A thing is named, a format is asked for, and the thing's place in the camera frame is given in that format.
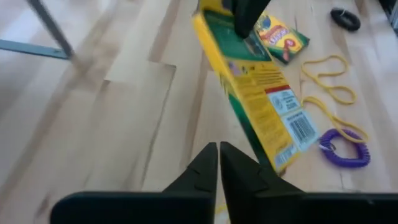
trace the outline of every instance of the label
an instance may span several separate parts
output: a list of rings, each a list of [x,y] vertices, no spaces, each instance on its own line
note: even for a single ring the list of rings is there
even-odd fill
[[[265,12],[257,21],[256,30],[265,45],[280,49],[288,48],[295,53],[303,48],[302,41],[283,22]]]
[[[242,39],[233,16],[208,8],[194,17],[194,26],[259,163],[271,163],[277,172],[285,169],[317,133],[310,121],[306,126],[305,113],[298,114],[303,110],[258,33]],[[269,38],[277,42],[290,32],[277,27]]]
[[[282,90],[268,93],[268,98],[279,115],[286,114],[300,108],[300,103],[296,99],[292,90]]]
[[[319,138],[315,125],[303,109],[282,117],[282,120],[300,151],[306,151]]]
[[[290,160],[298,152],[297,148],[292,144],[275,156],[274,162],[277,167],[282,166]]]

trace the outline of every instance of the wooden table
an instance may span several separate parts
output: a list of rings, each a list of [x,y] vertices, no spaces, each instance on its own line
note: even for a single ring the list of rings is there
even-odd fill
[[[131,2],[121,4],[125,17],[115,17],[117,23],[99,41],[96,63],[71,80],[42,127],[46,132],[29,149],[29,162],[10,177],[16,181],[0,204],[0,223],[46,223],[52,205],[76,191],[160,191],[210,141],[229,141],[255,158],[192,29],[197,1],[142,1],[128,24],[123,18]],[[329,11],[335,6],[357,14],[360,30],[351,34],[332,23]],[[282,68],[295,94],[321,98],[335,115],[370,135],[367,167],[339,169],[313,145],[284,179],[305,191],[398,191],[398,39],[379,3],[274,0],[267,10],[311,38]],[[116,36],[124,37],[118,47]],[[302,62],[330,54],[347,59],[349,72],[324,81],[354,89],[354,105],[339,105],[300,72]],[[331,72],[339,66],[331,61],[310,69]],[[321,133],[333,127],[319,108],[305,108]],[[338,154],[352,156],[349,143],[335,144]],[[218,188],[221,204],[220,182]]]

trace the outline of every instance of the rubber band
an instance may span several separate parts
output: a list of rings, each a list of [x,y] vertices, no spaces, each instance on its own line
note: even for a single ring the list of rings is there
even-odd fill
[[[343,65],[344,65],[344,70],[341,71],[341,72],[318,73],[318,75],[312,75],[305,68],[305,66],[308,65],[308,64],[316,64],[316,63],[326,62],[327,60],[329,60],[331,58],[336,58],[339,61],[341,61],[343,63]],[[321,80],[320,80],[321,77],[335,77],[335,76],[342,75],[345,72],[347,72],[347,70],[348,70],[348,62],[344,58],[342,58],[342,57],[340,57],[338,55],[331,55],[329,57],[326,57],[326,58],[323,58],[323,59],[320,59],[320,60],[306,61],[306,62],[304,62],[302,64],[301,70],[303,71],[303,73],[306,76],[310,77],[316,84],[318,84],[325,91],[327,91],[331,95],[331,97],[333,97],[333,99],[335,99],[337,102],[339,102],[341,104],[344,104],[344,105],[351,105],[351,104],[355,103],[356,94],[355,94],[355,92],[352,89],[348,88],[347,86],[342,86],[342,85],[338,85],[338,86],[326,85],[326,84],[322,83]],[[335,90],[344,90],[344,91],[348,92],[352,96],[352,100],[351,101],[347,101],[347,100],[343,100],[343,99],[339,98],[334,93]]]
[[[337,58],[338,60],[340,60],[340,61],[344,64],[344,66],[345,66],[344,70],[341,71],[341,72],[319,73],[318,75],[312,75],[312,74],[305,68],[305,65],[325,62],[325,61],[327,61],[327,60],[329,60],[329,59],[331,59],[331,58]],[[303,73],[306,74],[306,76],[310,77],[317,85],[319,85],[319,86],[322,87],[325,91],[327,91],[327,92],[330,94],[330,96],[331,96],[333,99],[335,99],[337,102],[339,102],[339,103],[341,103],[341,104],[343,104],[343,105],[351,105],[351,104],[355,103],[355,101],[356,101],[356,94],[355,94],[355,92],[354,92],[352,89],[350,89],[349,87],[347,87],[347,86],[340,86],[340,85],[339,85],[339,86],[330,86],[330,85],[326,85],[326,84],[322,83],[321,80],[320,80],[320,77],[327,77],[327,76],[329,76],[329,77],[335,77],[335,76],[344,74],[344,73],[348,70],[348,62],[347,62],[344,58],[342,58],[342,57],[340,57],[340,56],[338,56],[338,55],[331,55],[331,56],[329,56],[329,57],[326,57],[326,58],[323,58],[323,59],[320,59],[320,60],[307,61],[307,62],[304,62],[304,63],[302,64],[301,69],[302,69]],[[353,99],[352,99],[351,101],[346,101],[346,100],[343,100],[343,99],[339,98],[339,97],[338,97],[337,95],[335,95],[334,92],[333,92],[334,90],[337,90],[337,89],[347,91],[348,93],[351,94],[351,96],[353,97]],[[351,142],[355,142],[355,143],[364,143],[364,142],[366,142],[366,141],[369,139],[368,134],[367,134],[365,131],[363,131],[361,128],[359,128],[359,127],[355,126],[354,124],[349,123],[349,122],[347,122],[347,121],[343,121],[342,119],[340,119],[340,118],[336,117],[335,115],[333,115],[333,114],[328,110],[328,108],[326,107],[326,105],[325,105],[321,100],[319,100],[318,98],[316,98],[316,97],[314,97],[314,96],[307,96],[307,97],[305,97],[305,98],[303,98],[303,99],[301,100],[301,105],[303,106],[305,102],[309,102],[309,103],[312,103],[312,104],[314,104],[314,105],[317,105],[317,106],[329,117],[330,121],[332,122],[332,124],[334,125],[334,127],[336,128],[336,130],[337,130],[344,138],[346,138],[347,140],[349,140],[349,141],[351,141]],[[359,139],[356,139],[356,138],[353,138],[353,137],[351,137],[350,135],[346,134],[346,133],[343,131],[341,125],[350,127],[351,129],[355,130],[357,133],[359,133],[360,135],[363,136],[363,139],[360,139],[360,138],[359,138]]]
[[[363,131],[361,128],[355,126],[352,123],[349,123],[347,121],[343,121],[342,119],[339,119],[338,117],[336,117],[335,115],[333,115],[328,108],[325,106],[325,104],[320,101],[318,98],[314,97],[314,96],[308,96],[305,97],[302,101],[301,104],[303,106],[304,102],[309,102],[312,103],[314,105],[317,105],[330,119],[330,121],[332,122],[332,124],[334,125],[334,127],[336,128],[336,130],[347,140],[355,142],[355,143],[364,143],[366,142],[369,137],[368,134],[366,134],[365,131]],[[350,127],[351,129],[355,130],[357,133],[360,133],[360,135],[363,136],[364,139],[355,139],[351,136],[349,136],[348,134],[346,134],[343,129],[340,127],[340,125],[344,125],[346,127]]]
[[[216,208],[216,214],[219,214],[226,210],[228,210],[228,208],[227,208],[226,204],[224,203]]]

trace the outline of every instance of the wood plank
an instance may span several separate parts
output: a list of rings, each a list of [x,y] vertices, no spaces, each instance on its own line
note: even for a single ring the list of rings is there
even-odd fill
[[[187,19],[196,6],[196,1],[180,3],[161,57],[161,62],[176,65],[177,71],[147,168],[145,189],[155,183],[163,189],[185,170],[191,160],[203,85],[209,68],[190,19]]]
[[[123,50],[116,58],[107,80],[134,79],[134,70],[150,56],[159,27],[165,18],[171,0],[146,0],[135,23],[123,43]]]
[[[200,116],[193,143],[192,157],[209,142],[227,141],[257,161],[250,143],[228,101],[220,81],[214,72],[208,72],[200,107]],[[225,203],[221,171],[218,170],[216,206]]]
[[[104,8],[96,25],[103,29],[103,24],[107,23],[107,11],[111,11],[114,4],[108,4]],[[90,29],[93,24],[88,24],[86,29]],[[70,36],[72,45],[80,45],[85,40],[86,32],[77,32]],[[3,142],[1,151],[1,171],[0,171],[0,192],[5,190],[5,184],[9,178],[13,178],[13,172],[19,172],[18,165],[30,157],[29,145],[34,140],[35,132],[40,129],[40,123],[45,119],[47,108],[54,101],[57,93],[63,91],[65,87],[65,72],[73,68],[68,61],[57,60],[54,58],[44,58],[39,63],[39,68],[34,78],[24,87],[22,93],[4,112],[0,120],[0,141]]]
[[[174,66],[160,65],[163,68],[160,69],[159,65],[148,63],[154,66],[148,67],[143,81],[137,85],[137,96],[131,99],[127,95],[125,107],[121,107],[126,115],[112,119],[121,122],[118,129],[125,128],[120,132],[120,141],[114,142],[114,148],[96,160],[88,189],[140,190],[142,187],[175,72]],[[109,132],[106,142],[115,137],[117,133]]]
[[[90,118],[90,111],[101,88],[103,77],[119,52],[120,41],[126,35],[128,24],[124,21],[134,21],[132,12],[138,10],[137,7],[139,5],[129,2],[121,4],[116,11],[117,16],[113,18],[101,40],[96,45],[86,43],[93,45],[95,50],[83,48],[83,51],[92,51],[93,58],[83,64],[82,70],[71,70],[68,71],[71,74],[66,74],[71,80],[65,81],[65,93],[54,99],[55,106],[46,112],[46,121],[41,124],[43,127],[36,131],[35,143],[30,146],[34,153],[29,155],[25,162],[26,169],[16,175],[18,181],[11,186],[12,191],[7,198],[1,200],[1,223],[47,221],[46,216],[52,206],[48,204],[47,195],[57,186],[60,173],[70,162],[67,158],[79,150],[81,135]],[[66,194],[74,190],[71,187]]]
[[[160,62],[164,54],[167,43],[172,33],[172,27],[177,18],[178,9],[181,0],[172,0],[167,8],[166,15],[159,27],[154,44],[152,45],[148,60],[151,62]]]
[[[366,4],[373,4],[371,6],[373,10],[379,7],[375,2],[370,3],[366,1],[362,7]],[[380,102],[387,100],[387,98],[380,97],[378,90],[373,90],[374,87],[369,86],[370,83],[373,83],[372,80],[375,75],[376,77],[379,76],[377,75],[378,68],[384,68],[378,62],[379,58],[372,56],[377,55],[377,51],[379,49],[374,38],[382,38],[383,34],[373,34],[371,32],[373,22],[368,18],[368,16],[370,16],[369,14],[360,15],[363,23],[358,32],[352,34],[342,30],[336,26],[333,21],[331,21],[328,15],[332,7],[343,7],[359,14],[354,1],[311,0],[296,2],[297,28],[300,32],[303,32],[311,38],[310,46],[300,54],[299,60],[305,61],[322,58],[329,54],[344,56],[350,64],[349,71],[340,77],[324,78],[323,81],[332,85],[348,85],[358,94],[358,101],[354,105],[350,106],[339,105],[325,94],[319,86],[313,86],[313,82],[308,80],[306,77],[302,79],[300,89],[303,92],[301,92],[300,95],[315,95],[321,98],[334,114],[365,129],[371,135],[371,139],[368,144],[372,150],[372,163],[368,167],[359,170],[339,169],[332,165],[328,165],[329,162],[324,160],[317,147],[313,146],[313,151],[301,157],[288,169],[285,178],[295,185],[299,187],[301,186],[300,188],[304,190],[391,191],[390,179],[393,175],[388,174],[389,172],[387,170],[395,170],[395,168],[391,166],[393,165],[392,162],[388,162],[387,164],[389,165],[386,166],[384,164],[386,163],[386,158],[392,158],[395,156],[392,156],[394,154],[392,151],[383,151],[394,148],[394,145],[396,145],[395,140],[392,137],[395,132],[394,128],[392,128],[390,124],[381,124],[381,121],[378,121],[377,119],[378,115],[376,115],[381,113],[387,117],[389,116],[386,112],[383,112],[384,105],[380,105]],[[387,18],[385,15],[381,16],[381,12],[380,14],[377,12],[373,13],[374,14],[371,14],[371,17],[374,16],[378,18],[378,24],[380,22],[383,23],[383,27],[385,26],[385,32],[392,32],[391,28],[386,25]],[[392,37],[392,34],[387,37],[388,38],[380,42],[385,44],[390,43],[392,49],[394,49],[396,46],[396,39],[389,39]],[[386,55],[390,55],[394,58],[395,54],[396,51],[393,51],[391,54]],[[289,65],[291,69],[295,69],[296,71],[300,70],[300,67],[294,66],[294,64]],[[312,68],[312,71],[313,73],[320,71],[330,72],[337,68],[336,62],[327,62],[323,65]],[[315,122],[318,124],[321,133],[333,127],[330,125],[328,118],[322,112],[317,112],[319,111],[318,108],[306,105],[306,109],[311,113]],[[388,136],[383,134],[384,137],[381,137],[380,135],[382,135],[382,133],[388,133]],[[339,155],[343,157],[354,156],[353,153],[350,152],[353,150],[350,143],[337,141],[335,144],[339,148]]]
[[[349,59],[351,60],[350,71],[339,80],[352,86],[359,96],[354,105],[340,106],[338,115],[355,124],[359,124],[368,132],[371,137],[368,147],[372,156],[371,163],[367,167],[359,170],[343,169],[341,170],[341,176],[345,189],[355,189],[363,192],[385,192],[396,191],[397,189],[397,179],[394,178],[394,174],[390,171],[395,170],[396,166],[389,159],[398,156],[395,150],[390,150],[397,143],[395,137],[393,137],[396,135],[396,129],[391,125],[391,122],[379,119],[379,117],[389,116],[388,112],[391,107],[389,104],[383,105],[383,103],[391,101],[391,97],[388,97],[389,94],[383,95],[383,93],[391,91],[391,89],[385,88],[378,81],[381,80],[379,77],[384,77],[382,79],[383,82],[386,80],[393,82],[393,77],[395,76],[393,73],[395,72],[388,64],[397,60],[398,53],[392,49],[397,47],[398,40],[391,38],[395,35],[394,31],[391,29],[380,5],[375,3],[341,0],[329,2],[330,7],[344,7],[358,15],[362,21],[360,30],[355,33],[350,34],[337,26],[335,26],[334,32],[339,29],[340,39],[345,40]],[[377,35],[373,35],[375,29],[377,29]],[[390,52],[386,54],[386,51],[384,51],[380,55],[379,44],[389,45]],[[340,152],[341,155],[354,157],[355,154],[352,153],[353,148],[350,143],[344,142],[342,144],[341,148],[346,150],[342,150]]]

